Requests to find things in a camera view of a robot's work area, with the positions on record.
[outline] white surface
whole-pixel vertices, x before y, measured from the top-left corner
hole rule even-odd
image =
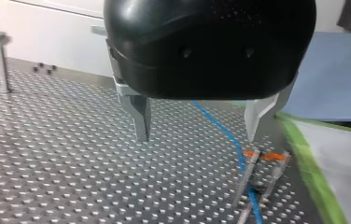
[[[103,18],[105,0],[18,0],[43,7],[58,8],[83,15]]]
[[[91,33],[103,20],[9,2],[5,21],[9,57],[112,76],[105,37]]]
[[[351,223],[351,132],[294,121]]]
[[[338,25],[339,18],[344,8],[345,0],[316,0],[318,32],[343,32],[344,29]]]

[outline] blue cable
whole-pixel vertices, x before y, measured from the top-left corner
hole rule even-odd
[[[234,146],[236,147],[236,152],[237,152],[237,159],[239,161],[239,169],[241,172],[243,172],[245,170],[245,155],[243,154],[243,149],[242,146],[240,146],[239,142],[237,141],[237,139],[218,121],[216,120],[213,116],[210,115],[210,113],[208,113],[201,105],[199,105],[199,103],[197,103],[196,101],[192,102],[212,123],[214,123],[217,127],[219,127],[219,129],[225,133],[225,135],[227,135],[231,141],[234,143]],[[262,219],[260,216],[260,207],[258,206],[258,202],[257,199],[255,197],[255,193],[254,190],[247,186],[247,190],[248,190],[248,197],[251,201],[252,207],[253,207],[253,211],[254,211],[254,215],[255,215],[255,219],[257,221],[257,224],[262,224]]]

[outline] perforated metal table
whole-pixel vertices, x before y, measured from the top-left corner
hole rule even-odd
[[[115,91],[10,66],[13,92],[0,93],[0,223],[237,222],[247,198],[232,207],[235,149],[189,102],[152,100],[150,141],[138,143]],[[275,151],[270,137],[248,143],[242,106],[205,107],[245,149]],[[295,162],[261,208],[264,223],[321,223]],[[274,163],[258,166],[265,183]]]

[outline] green tape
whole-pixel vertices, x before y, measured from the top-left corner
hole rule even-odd
[[[295,117],[295,116],[292,116],[290,114],[286,114],[286,113],[283,113],[283,112],[277,113],[276,116],[279,119],[295,119],[295,120],[299,120],[299,121],[303,121],[303,122],[306,122],[306,123],[311,123],[311,124],[315,124],[315,125],[319,125],[319,126],[323,126],[323,127],[327,127],[327,128],[333,128],[333,129],[338,129],[338,130],[351,132],[351,128],[348,128],[348,127],[344,127],[344,126],[340,126],[340,125],[336,125],[336,124],[330,124],[330,123],[327,123],[327,122],[322,122],[322,121],[313,120],[313,119],[303,119],[303,118]]]
[[[325,224],[346,224],[346,218],[325,176],[316,164],[312,150],[298,127],[285,116],[279,116],[291,143],[302,179]]]

